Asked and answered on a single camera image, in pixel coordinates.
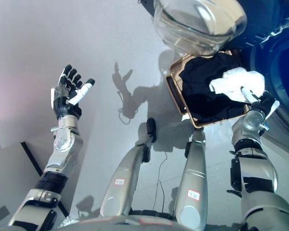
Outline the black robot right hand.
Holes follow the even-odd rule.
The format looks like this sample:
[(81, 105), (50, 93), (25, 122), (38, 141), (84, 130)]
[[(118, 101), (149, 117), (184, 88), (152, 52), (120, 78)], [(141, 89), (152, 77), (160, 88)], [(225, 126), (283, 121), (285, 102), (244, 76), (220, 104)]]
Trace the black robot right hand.
[(259, 109), (264, 112), (266, 120), (280, 106), (280, 102), (267, 90), (260, 97), (246, 87), (241, 87), (241, 92), (247, 102), (251, 104), (252, 109)]

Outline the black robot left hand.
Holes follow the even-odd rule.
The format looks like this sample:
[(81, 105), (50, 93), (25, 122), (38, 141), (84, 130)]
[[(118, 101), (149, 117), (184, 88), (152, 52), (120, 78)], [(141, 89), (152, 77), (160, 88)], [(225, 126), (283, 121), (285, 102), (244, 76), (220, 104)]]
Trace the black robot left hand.
[(85, 83), (81, 81), (81, 75), (68, 64), (59, 76), (58, 84), (51, 89), (51, 107), (56, 118), (75, 116), (80, 119), (82, 110), (79, 102), (95, 84), (95, 80), (89, 78)]

